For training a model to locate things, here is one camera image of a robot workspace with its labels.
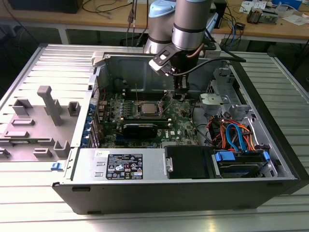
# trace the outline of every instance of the desk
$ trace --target desk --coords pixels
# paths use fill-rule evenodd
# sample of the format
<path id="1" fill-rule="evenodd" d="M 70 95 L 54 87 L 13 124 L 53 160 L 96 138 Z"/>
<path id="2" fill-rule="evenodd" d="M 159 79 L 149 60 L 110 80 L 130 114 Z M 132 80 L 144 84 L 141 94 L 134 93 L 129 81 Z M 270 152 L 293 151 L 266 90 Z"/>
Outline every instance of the desk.
<path id="1" fill-rule="evenodd" d="M 113 0 L 96 0 L 96 4 L 112 3 Z M 239 7 L 242 0 L 228 0 L 231 6 L 232 15 L 238 22 L 245 23 L 246 27 L 242 36 L 244 40 L 258 40 L 284 43 L 305 43 L 309 38 L 309 25 L 296 26 L 283 19 L 279 19 L 277 24 L 248 24 L 246 14 L 239 14 Z M 126 0 L 119 0 L 112 6 L 105 6 L 102 9 L 111 9 L 127 4 Z M 76 14 L 65 14 L 55 12 L 37 12 L 37 11 L 15 11 L 7 4 L 11 13 L 24 26 L 56 28 L 63 44 L 69 44 L 67 29 L 99 30 L 99 31 L 126 31 L 127 16 L 131 6 L 126 6 L 111 12 L 112 19 L 107 19 L 95 13 L 86 12 L 80 9 Z M 86 5 L 89 10 L 94 10 L 93 4 Z M 308 6 L 301 6 L 300 10 L 308 10 Z M 136 33 L 140 33 L 146 26 L 146 4 L 138 4 L 136 19 Z M 12 19 L 0 1 L 0 25 L 17 26 L 18 23 Z M 230 28 L 226 21 L 222 22 L 219 29 L 213 30 L 214 38 L 219 41 L 230 33 Z"/>
<path id="2" fill-rule="evenodd" d="M 247 23 L 247 14 L 240 13 L 240 5 L 242 0 L 228 0 L 228 5 L 232 15 L 237 22 L 246 24 L 245 30 L 242 35 L 244 40 L 258 40 L 269 42 L 283 42 L 283 43 L 306 43 L 309 39 L 309 24 L 301 26 L 294 25 L 290 22 L 279 18 L 276 24 L 250 24 Z M 309 6 L 301 5 L 300 11 L 309 11 Z M 218 41 L 231 33 L 228 27 L 228 22 L 223 20 L 219 29 L 212 31 L 213 36 Z"/>
<path id="3" fill-rule="evenodd" d="M 113 0 L 96 0 L 96 5 L 113 3 Z M 111 6 L 105 6 L 101 9 L 108 10 L 121 5 L 126 5 L 126 0 L 118 0 Z M 21 22 L 23 26 L 39 28 L 56 28 L 63 44 L 69 44 L 70 39 L 67 35 L 67 29 L 80 30 L 99 30 L 99 31 L 120 31 L 127 29 L 127 17 L 131 5 L 111 11 L 112 19 L 100 16 L 96 13 L 90 13 L 82 8 L 76 14 L 65 14 L 58 12 L 39 12 L 39 11 L 16 11 L 6 3 L 10 12 Z M 94 11 L 93 4 L 90 2 L 85 6 L 86 9 Z M 0 25 L 9 25 L 11 27 L 19 24 L 10 16 L 0 1 Z M 138 4 L 136 16 L 136 33 L 141 33 L 146 27 L 146 4 Z"/>

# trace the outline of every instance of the aluminum workbench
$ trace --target aluminum workbench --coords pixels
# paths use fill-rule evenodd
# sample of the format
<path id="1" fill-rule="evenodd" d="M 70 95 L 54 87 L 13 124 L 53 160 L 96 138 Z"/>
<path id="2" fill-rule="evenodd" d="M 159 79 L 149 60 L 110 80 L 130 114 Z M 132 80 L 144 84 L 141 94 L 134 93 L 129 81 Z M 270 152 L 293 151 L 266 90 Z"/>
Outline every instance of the aluminum workbench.
<path id="1" fill-rule="evenodd" d="M 93 72 L 91 57 L 101 50 L 100 46 L 39 47 L 0 101 L 0 133 L 12 118 L 17 97 L 41 103 L 32 94 L 39 85 L 50 85 L 62 105 L 70 101 L 82 105 Z M 264 53 L 237 55 L 246 58 L 244 70 L 308 172 L 309 95 L 277 58 Z M 50 171 L 52 164 L 0 162 L 1 231 L 309 231 L 309 187 L 251 210 L 77 215 L 50 187 L 63 175 Z"/>

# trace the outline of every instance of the wire bundle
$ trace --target wire bundle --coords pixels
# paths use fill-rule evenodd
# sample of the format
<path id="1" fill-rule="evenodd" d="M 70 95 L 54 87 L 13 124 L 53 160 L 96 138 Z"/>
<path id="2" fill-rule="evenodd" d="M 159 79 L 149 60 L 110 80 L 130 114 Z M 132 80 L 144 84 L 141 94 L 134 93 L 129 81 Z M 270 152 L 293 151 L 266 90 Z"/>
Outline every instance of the wire bundle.
<path id="1" fill-rule="evenodd" d="M 241 36 L 243 34 L 243 30 L 239 30 L 240 32 L 240 36 L 236 37 L 236 28 L 235 28 L 235 24 L 237 23 L 235 17 L 232 15 L 231 10 L 228 6 L 226 6 L 226 8 L 228 9 L 229 13 L 224 13 L 223 16 L 223 20 L 226 20 L 228 22 L 228 26 L 231 29 L 231 33 L 228 35 L 226 41 L 224 43 L 222 43 L 222 46 L 224 46 L 225 48 L 227 48 L 228 50 L 231 49 L 231 47 L 233 46 L 239 46 L 240 41 L 241 41 Z M 228 39 L 230 38 L 230 36 L 233 35 L 232 40 L 230 42 L 228 42 Z"/>
<path id="2" fill-rule="evenodd" d="M 221 149 L 227 149 L 229 151 L 237 152 L 238 148 L 234 144 L 234 142 L 239 139 L 239 145 L 242 148 L 242 150 L 246 149 L 244 148 L 244 145 L 242 145 L 242 138 L 244 138 L 247 148 L 249 151 L 256 151 L 253 139 L 252 139 L 252 132 L 246 128 L 243 124 L 240 124 L 234 120 L 231 119 L 214 119 L 212 118 L 207 125 L 207 128 L 210 128 L 210 125 L 212 123 L 216 123 L 220 125 L 220 133 L 216 135 L 216 137 L 210 142 L 211 145 L 220 147 Z M 241 137 L 239 137 L 239 133 L 235 133 L 234 138 L 232 141 L 229 140 L 229 130 L 237 130 L 237 127 L 241 129 Z"/>

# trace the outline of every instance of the sticker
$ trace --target sticker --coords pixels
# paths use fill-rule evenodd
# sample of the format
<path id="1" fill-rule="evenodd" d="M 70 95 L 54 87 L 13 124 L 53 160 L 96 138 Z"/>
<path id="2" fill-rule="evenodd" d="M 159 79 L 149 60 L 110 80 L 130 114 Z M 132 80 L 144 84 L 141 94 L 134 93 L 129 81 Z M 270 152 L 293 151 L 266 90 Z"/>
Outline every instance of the sticker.
<path id="1" fill-rule="evenodd" d="M 96 151 L 95 152 L 95 158 L 105 157 L 110 153 L 110 151 Z"/>
<path id="2" fill-rule="evenodd" d="M 142 154 L 109 154 L 106 178 L 108 180 L 143 179 Z"/>

